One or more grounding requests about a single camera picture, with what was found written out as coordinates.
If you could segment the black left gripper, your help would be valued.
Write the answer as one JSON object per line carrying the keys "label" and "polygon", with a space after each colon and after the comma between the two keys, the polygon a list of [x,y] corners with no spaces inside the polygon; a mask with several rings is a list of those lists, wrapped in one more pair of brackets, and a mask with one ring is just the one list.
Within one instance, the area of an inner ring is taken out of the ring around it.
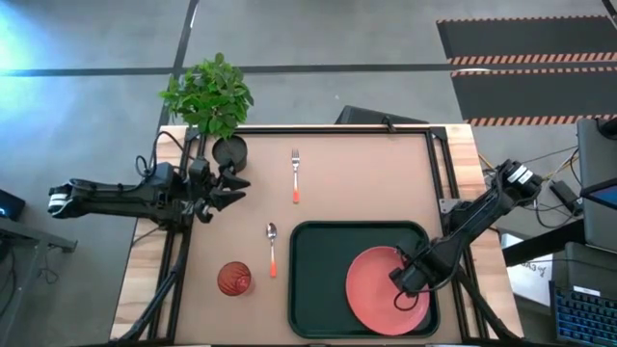
{"label": "black left gripper", "polygon": [[222,211],[230,204],[243,199],[246,194],[240,190],[247,188],[251,182],[237,176],[233,166],[220,167],[220,174],[210,170],[210,162],[204,157],[197,157],[188,168],[189,196],[193,201],[195,215],[202,223],[209,223],[213,214],[211,208]]}

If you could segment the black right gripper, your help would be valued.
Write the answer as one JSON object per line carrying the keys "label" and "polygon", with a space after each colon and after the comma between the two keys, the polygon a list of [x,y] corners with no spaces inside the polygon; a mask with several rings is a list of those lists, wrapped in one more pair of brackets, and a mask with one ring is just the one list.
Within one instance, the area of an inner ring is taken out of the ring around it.
{"label": "black right gripper", "polygon": [[456,273],[456,237],[433,239],[430,243],[410,237],[395,246],[402,268],[389,272],[389,279],[406,295],[436,291],[449,283]]}

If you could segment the coral pink round plate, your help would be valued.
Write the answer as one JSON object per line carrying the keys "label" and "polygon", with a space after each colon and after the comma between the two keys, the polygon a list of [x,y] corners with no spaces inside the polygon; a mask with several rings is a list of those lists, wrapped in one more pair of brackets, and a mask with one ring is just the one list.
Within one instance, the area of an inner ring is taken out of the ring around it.
{"label": "coral pink round plate", "polygon": [[372,332],[401,335],[420,326],[429,313],[430,294],[408,297],[389,279],[389,272],[402,268],[393,247],[378,246],[360,253],[351,263],[345,281],[349,307]]}

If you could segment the steel fork orange handle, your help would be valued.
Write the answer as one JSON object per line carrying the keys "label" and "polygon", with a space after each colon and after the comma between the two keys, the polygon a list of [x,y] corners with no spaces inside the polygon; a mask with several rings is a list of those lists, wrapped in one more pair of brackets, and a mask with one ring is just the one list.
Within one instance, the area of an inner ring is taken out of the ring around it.
{"label": "steel fork orange handle", "polygon": [[292,149],[291,161],[294,173],[294,181],[293,181],[293,202],[300,202],[300,191],[299,191],[299,166],[300,166],[300,155],[299,150],[297,148]]}

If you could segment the steel spoon orange handle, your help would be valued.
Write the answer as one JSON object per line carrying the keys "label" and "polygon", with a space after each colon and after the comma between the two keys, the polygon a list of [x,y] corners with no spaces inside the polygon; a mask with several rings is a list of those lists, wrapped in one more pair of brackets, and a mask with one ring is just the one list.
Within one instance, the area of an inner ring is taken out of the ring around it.
{"label": "steel spoon orange handle", "polygon": [[277,276],[277,263],[275,256],[275,240],[278,231],[273,223],[269,223],[266,227],[266,235],[270,242],[270,277],[275,278]]}

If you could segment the dark green plastic tray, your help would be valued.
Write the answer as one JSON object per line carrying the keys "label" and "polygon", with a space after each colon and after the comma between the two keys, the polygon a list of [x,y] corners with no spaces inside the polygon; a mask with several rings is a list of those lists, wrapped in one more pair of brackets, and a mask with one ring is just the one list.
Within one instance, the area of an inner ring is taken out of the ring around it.
{"label": "dark green plastic tray", "polygon": [[411,221],[309,221],[290,236],[288,321],[299,336],[311,339],[424,338],[440,325],[439,301],[430,294],[429,313],[415,330],[401,335],[372,332],[347,302],[345,281],[352,261],[363,251],[395,248],[410,237],[428,242],[426,231]]}

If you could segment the red translucent ribbed cup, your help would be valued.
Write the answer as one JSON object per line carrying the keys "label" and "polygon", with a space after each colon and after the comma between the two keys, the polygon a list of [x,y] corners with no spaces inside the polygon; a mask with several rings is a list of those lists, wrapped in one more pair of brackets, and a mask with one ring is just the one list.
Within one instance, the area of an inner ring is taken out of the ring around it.
{"label": "red translucent ribbed cup", "polygon": [[248,266],[239,261],[225,264],[217,276],[217,284],[222,293],[239,296],[246,293],[252,285],[252,273]]}

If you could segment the black plant pot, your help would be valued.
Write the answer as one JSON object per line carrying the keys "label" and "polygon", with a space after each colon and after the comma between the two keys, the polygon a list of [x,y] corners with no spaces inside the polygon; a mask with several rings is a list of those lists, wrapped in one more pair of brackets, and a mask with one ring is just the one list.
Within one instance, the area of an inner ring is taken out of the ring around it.
{"label": "black plant pot", "polygon": [[239,173],[247,166],[248,146],[241,137],[232,135],[227,139],[217,140],[213,145],[212,155],[219,165],[231,164]]}

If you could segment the green leafy plant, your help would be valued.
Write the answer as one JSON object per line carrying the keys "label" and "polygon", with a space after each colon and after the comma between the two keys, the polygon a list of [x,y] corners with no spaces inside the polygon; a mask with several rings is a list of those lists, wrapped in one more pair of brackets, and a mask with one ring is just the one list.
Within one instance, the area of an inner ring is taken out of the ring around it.
{"label": "green leafy plant", "polygon": [[222,52],[188,68],[177,79],[171,77],[159,96],[172,117],[182,118],[201,134],[225,140],[246,122],[255,105],[243,72]]}

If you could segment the tan table mat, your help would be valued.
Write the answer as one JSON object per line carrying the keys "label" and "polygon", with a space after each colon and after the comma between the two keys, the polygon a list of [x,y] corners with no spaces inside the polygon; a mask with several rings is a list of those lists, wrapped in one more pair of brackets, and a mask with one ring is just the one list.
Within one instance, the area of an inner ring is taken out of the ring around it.
{"label": "tan table mat", "polygon": [[[250,135],[246,196],[209,224],[196,223],[175,340],[179,344],[375,343],[379,338],[311,339],[288,321],[290,236],[309,221],[411,221],[442,232],[427,141],[419,134]],[[300,202],[293,202],[292,149],[300,155]],[[277,276],[270,277],[273,223]],[[250,289],[222,293],[221,268],[248,266]]]}

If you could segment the white printed paper sheet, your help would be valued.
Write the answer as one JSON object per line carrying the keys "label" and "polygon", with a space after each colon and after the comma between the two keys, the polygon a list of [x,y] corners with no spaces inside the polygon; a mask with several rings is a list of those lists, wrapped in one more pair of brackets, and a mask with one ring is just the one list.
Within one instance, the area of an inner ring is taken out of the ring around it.
{"label": "white printed paper sheet", "polygon": [[552,262],[553,255],[547,254],[519,265],[508,266],[507,273],[513,293],[549,307]]}

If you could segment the black desk bar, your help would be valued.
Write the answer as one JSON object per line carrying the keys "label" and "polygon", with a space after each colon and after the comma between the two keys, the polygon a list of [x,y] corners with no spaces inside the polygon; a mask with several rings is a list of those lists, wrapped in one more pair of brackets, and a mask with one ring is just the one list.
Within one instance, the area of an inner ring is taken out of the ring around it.
{"label": "black desk bar", "polygon": [[507,267],[516,266],[543,255],[560,252],[569,242],[585,244],[583,220],[568,223],[505,248],[503,250],[505,264]]}

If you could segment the black box behind table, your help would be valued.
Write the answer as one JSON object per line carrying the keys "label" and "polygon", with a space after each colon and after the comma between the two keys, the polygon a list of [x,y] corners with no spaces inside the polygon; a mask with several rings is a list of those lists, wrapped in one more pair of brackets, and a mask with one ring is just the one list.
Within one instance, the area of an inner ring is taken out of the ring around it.
{"label": "black box behind table", "polygon": [[335,124],[427,124],[425,120],[411,119],[394,114],[346,105]]}

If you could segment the black power adapter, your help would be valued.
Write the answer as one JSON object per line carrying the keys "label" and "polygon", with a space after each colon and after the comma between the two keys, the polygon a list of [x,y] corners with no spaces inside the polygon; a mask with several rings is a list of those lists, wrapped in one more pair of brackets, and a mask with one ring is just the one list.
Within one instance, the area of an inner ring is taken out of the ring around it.
{"label": "black power adapter", "polygon": [[550,190],[575,217],[583,213],[582,199],[563,180],[552,182]]}

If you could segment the backlit computer keyboard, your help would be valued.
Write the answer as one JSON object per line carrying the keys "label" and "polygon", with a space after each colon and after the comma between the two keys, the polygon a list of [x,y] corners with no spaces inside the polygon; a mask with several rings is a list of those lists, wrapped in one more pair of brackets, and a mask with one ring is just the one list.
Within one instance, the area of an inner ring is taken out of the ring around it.
{"label": "backlit computer keyboard", "polygon": [[582,287],[560,287],[553,281],[549,288],[558,341],[584,347],[617,347],[617,299]]}

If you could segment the grey metal side desk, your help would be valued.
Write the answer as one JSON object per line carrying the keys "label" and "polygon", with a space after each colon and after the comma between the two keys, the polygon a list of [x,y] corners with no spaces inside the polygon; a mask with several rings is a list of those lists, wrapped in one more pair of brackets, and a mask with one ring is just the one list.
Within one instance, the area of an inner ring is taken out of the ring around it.
{"label": "grey metal side desk", "polygon": [[24,254],[16,258],[11,266],[11,293],[5,304],[0,307],[0,347],[8,347],[8,342],[15,327],[15,321],[20,316],[24,297],[34,285],[43,267],[45,257],[50,249],[73,253],[77,246],[75,239],[69,239],[41,231],[32,227],[0,218],[0,235],[11,245],[8,255],[18,254],[19,248],[24,248]]}

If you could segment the blue lit screen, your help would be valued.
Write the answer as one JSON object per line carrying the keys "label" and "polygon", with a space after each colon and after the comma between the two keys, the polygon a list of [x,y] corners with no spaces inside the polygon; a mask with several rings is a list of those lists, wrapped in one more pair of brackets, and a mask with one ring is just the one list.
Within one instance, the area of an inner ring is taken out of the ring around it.
{"label": "blue lit screen", "polygon": [[587,200],[617,210],[617,177],[585,187],[580,195]]}

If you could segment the black device with light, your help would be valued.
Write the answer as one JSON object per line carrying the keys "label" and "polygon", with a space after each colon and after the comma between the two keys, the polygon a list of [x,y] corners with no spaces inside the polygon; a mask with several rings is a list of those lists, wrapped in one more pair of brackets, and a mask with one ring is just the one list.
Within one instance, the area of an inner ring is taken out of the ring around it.
{"label": "black device with light", "polygon": [[0,218],[16,222],[19,220],[24,207],[25,201],[23,199],[0,189]]}

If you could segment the black floor mat striped edge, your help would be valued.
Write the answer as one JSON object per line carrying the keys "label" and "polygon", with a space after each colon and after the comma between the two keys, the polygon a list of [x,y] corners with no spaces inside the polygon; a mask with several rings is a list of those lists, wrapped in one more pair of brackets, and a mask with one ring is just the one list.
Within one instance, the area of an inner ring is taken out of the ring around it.
{"label": "black floor mat striped edge", "polygon": [[617,62],[617,28],[603,15],[444,19],[437,27],[455,66]]}
{"label": "black floor mat striped edge", "polygon": [[456,71],[464,122],[475,127],[617,119],[617,67]]}

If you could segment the black aluminium table frame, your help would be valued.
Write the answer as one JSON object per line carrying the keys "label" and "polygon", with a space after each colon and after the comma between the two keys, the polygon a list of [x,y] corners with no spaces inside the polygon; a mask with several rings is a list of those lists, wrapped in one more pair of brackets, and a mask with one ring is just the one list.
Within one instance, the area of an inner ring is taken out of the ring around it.
{"label": "black aluminium table frame", "polygon": [[[436,157],[441,171],[443,191],[451,197],[471,200],[485,191],[481,173],[482,158],[478,154],[471,127],[466,124],[396,125],[390,133],[384,125],[242,125],[244,136],[252,131],[293,135],[306,130],[312,135],[377,135],[382,138],[405,135],[411,130],[426,130],[433,136]],[[129,252],[127,267],[117,305],[110,338],[120,338],[143,313],[159,282],[167,276],[179,251],[180,234],[147,232],[154,223],[140,220],[135,237],[142,239]],[[520,315],[510,288],[505,260],[501,253],[497,231],[491,229],[474,241],[466,254],[473,263],[477,285],[492,309],[514,334],[523,335]]]}

